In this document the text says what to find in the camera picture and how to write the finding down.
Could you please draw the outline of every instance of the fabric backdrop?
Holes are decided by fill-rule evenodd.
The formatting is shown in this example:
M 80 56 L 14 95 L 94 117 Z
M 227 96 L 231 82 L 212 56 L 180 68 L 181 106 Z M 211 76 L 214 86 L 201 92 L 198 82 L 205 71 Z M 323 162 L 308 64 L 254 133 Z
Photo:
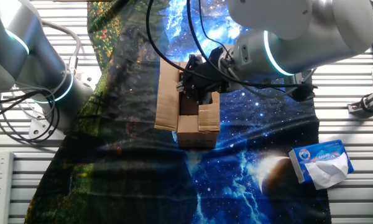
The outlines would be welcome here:
M 244 29 L 224 9 L 208 10 L 209 3 L 209 33 L 237 29 L 216 35 L 231 43 Z M 154 129 L 160 65 L 147 40 L 146 9 L 146 0 L 88 3 L 88 31 L 103 75 L 44 174 L 25 222 L 331 223 L 327 191 L 300 185 L 288 158 L 294 147 L 318 142 L 313 101 L 244 90 L 221 94 L 221 132 L 212 150 L 180 150 L 172 132 Z M 196 52 L 184 1 L 156 0 L 152 10 L 161 50 L 180 60 Z

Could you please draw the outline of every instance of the space tapestry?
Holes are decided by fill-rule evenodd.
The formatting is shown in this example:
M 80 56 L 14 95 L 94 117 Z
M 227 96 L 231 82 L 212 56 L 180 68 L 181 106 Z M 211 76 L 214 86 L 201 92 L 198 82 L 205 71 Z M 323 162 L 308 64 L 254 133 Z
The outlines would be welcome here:
M 152 36 L 172 60 L 197 54 L 185 0 L 155 0 Z M 313 101 L 221 94 L 215 149 L 181 150 L 154 129 L 159 56 L 146 0 L 89 2 L 88 31 L 102 77 L 53 158 L 26 223 L 331 223 L 326 190 L 300 185 L 288 152 L 318 142 Z M 207 53 L 198 9 L 193 20 Z M 203 2 L 205 28 L 231 44 L 245 31 L 224 0 Z M 277 90 L 260 90 L 267 95 Z

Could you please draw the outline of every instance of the metal bracket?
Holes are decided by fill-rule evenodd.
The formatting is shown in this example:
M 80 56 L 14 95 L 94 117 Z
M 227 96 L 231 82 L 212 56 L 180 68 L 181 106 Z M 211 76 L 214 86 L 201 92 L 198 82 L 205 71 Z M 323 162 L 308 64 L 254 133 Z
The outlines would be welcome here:
M 33 116 L 36 118 L 44 118 L 41 114 L 38 112 L 42 113 L 42 108 L 39 107 L 38 105 L 35 105 L 34 111 L 33 111 Z M 29 136 L 31 138 L 36 138 L 37 136 L 40 136 L 44 131 L 47 130 L 48 126 L 50 123 L 46 119 L 35 119 L 32 118 L 32 121 L 30 122 L 30 129 L 29 129 Z M 50 128 L 50 131 L 44 134 L 42 139 L 46 138 L 50 132 L 52 132 L 53 126 Z M 49 140 L 62 140 L 65 138 L 65 134 L 59 130 L 56 130 L 53 135 L 49 138 Z

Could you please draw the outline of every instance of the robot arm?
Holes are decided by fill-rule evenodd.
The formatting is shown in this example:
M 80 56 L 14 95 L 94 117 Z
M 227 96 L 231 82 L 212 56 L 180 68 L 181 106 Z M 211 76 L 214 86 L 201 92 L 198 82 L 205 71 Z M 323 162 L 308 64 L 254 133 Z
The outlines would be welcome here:
M 218 48 L 212 51 L 209 57 L 211 62 L 229 77 L 263 83 L 294 77 L 297 73 L 359 55 L 373 43 L 373 8 L 370 1 L 289 1 L 301 6 L 290 9 L 291 12 L 302 9 L 304 11 L 295 17 L 286 12 L 277 16 L 277 11 L 268 9 L 267 1 L 230 1 L 229 12 L 233 19 L 250 25 L 252 29 L 241 35 L 235 45 L 227 46 L 231 57 L 224 49 Z M 282 5 L 279 3 L 281 1 L 269 2 L 276 6 Z M 264 20 L 265 12 L 270 12 L 268 16 L 274 19 L 268 23 L 264 22 L 265 25 L 255 24 L 249 20 L 253 18 L 250 16 L 253 13 L 241 9 L 243 4 L 251 4 L 257 8 L 262 4 L 268 11 L 255 12 L 258 15 L 261 13 Z M 301 23 L 293 25 L 292 22 L 296 18 L 301 19 Z M 282 29 L 288 26 L 293 32 Z M 225 93 L 240 88 L 240 85 L 224 79 L 224 75 L 196 56 L 191 56 L 187 69 L 211 79 L 184 74 L 178 84 L 179 91 L 183 91 L 199 104 L 210 103 L 212 91 Z
M 60 110 L 58 129 L 65 131 L 93 93 L 75 78 L 76 64 L 76 57 L 71 57 L 68 66 L 57 54 L 29 0 L 0 0 L 0 91 L 10 90 L 15 83 L 20 88 L 36 86 L 54 91 Z M 44 112 L 50 111 L 44 96 L 32 98 Z

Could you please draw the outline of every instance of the blue nebula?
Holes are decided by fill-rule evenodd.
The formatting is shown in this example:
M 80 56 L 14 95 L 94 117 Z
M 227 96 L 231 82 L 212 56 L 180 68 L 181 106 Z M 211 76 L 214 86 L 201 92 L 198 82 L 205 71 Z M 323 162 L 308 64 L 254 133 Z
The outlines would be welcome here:
M 188 26 L 186 0 L 171 0 L 169 4 L 164 18 L 169 41 L 166 54 L 170 60 L 186 62 L 190 54 L 199 54 Z M 247 30 L 231 19 L 224 0 L 202 0 L 202 6 L 205 30 L 211 38 L 234 44 Z M 210 54 L 218 44 L 204 36 L 198 12 L 198 4 L 193 1 L 196 34 L 205 53 Z M 265 95 L 281 93 L 273 89 L 256 91 Z M 262 152 L 253 149 L 271 151 L 262 141 L 271 144 L 275 133 L 282 132 L 279 124 L 298 119 L 300 113 L 315 114 L 313 107 L 312 111 L 304 111 L 306 108 L 288 97 L 269 100 L 238 90 L 221 94 L 221 108 L 216 149 L 185 151 L 185 161 L 198 192 L 193 223 L 271 223 L 268 215 L 272 211 L 257 177 Z M 176 142 L 175 132 L 172 136 Z
M 200 54 L 191 36 L 186 4 L 186 0 L 171 0 L 170 7 L 165 10 L 165 31 L 169 41 L 166 55 L 182 62 L 188 61 L 190 54 Z M 191 3 L 191 9 L 196 36 L 209 55 L 219 45 L 205 37 L 195 1 Z M 233 44 L 240 33 L 247 30 L 231 19 L 224 0 L 202 0 L 202 17 L 207 35 L 223 44 Z

